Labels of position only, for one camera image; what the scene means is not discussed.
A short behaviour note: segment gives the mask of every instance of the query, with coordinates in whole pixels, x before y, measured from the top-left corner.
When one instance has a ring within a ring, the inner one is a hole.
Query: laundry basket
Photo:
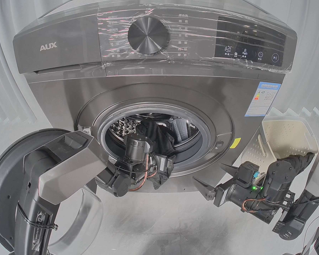
[[[277,158],[318,152],[318,145],[305,119],[299,117],[265,118],[241,156],[241,163],[250,161],[266,172]]]

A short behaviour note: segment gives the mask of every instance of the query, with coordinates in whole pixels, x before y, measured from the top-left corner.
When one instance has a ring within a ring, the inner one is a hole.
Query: control panel
[[[281,67],[286,35],[262,24],[189,8],[98,12],[102,61],[236,59]]]
[[[281,66],[286,35],[263,25],[228,17],[217,21],[215,57]]]

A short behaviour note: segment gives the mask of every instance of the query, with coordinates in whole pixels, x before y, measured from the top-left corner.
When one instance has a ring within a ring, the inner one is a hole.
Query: plastic wrap
[[[128,28],[145,16],[167,28],[166,47],[140,54],[128,42]],[[290,72],[296,35],[253,17],[225,10],[181,4],[142,4],[120,10],[99,9],[98,33],[105,66],[122,60],[189,61],[201,65],[233,65],[278,73]]]

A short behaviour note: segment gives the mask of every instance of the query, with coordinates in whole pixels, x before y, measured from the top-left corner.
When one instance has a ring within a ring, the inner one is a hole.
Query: washing machine
[[[245,0],[71,0],[13,40],[18,70],[54,128],[93,135],[114,162],[144,118],[175,133],[158,190],[217,183],[291,71],[296,33]]]

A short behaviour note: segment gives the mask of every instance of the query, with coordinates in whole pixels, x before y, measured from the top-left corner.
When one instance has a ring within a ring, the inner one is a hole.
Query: clear tape
[[[169,32],[166,48],[155,54],[140,54],[133,50],[128,42],[128,28],[137,19],[145,16],[159,19]],[[213,10],[180,4],[132,4],[115,11],[98,10],[98,33],[102,61],[106,67],[126,63],[122,62],[123,60],[136,60],[133,63],[141,65],[145,61],[153,59],[170,61],[172,63],[186,61],[201,65],[224,66],[227,64],[229,66],[255,68],[277,73],[288,73],[291,71],[292,62],[287,64],[287,67],[279,67],[242,58],[214,57],[215,41],[219,37],[218,33],[222,32],[221,29],[217,28],[220,16],[235,18],[241,22],[251,21],[265,28],[269,26],[269,31],[283,34],[281,32],[283,29],[280,28],[280,32],[274,30],[278,28],[272,24],[225,10]],[[269,32],[267,34],[268,37],[274,38]],[[277,46],[275,42],[266,40],[264,42],[268,45]]]

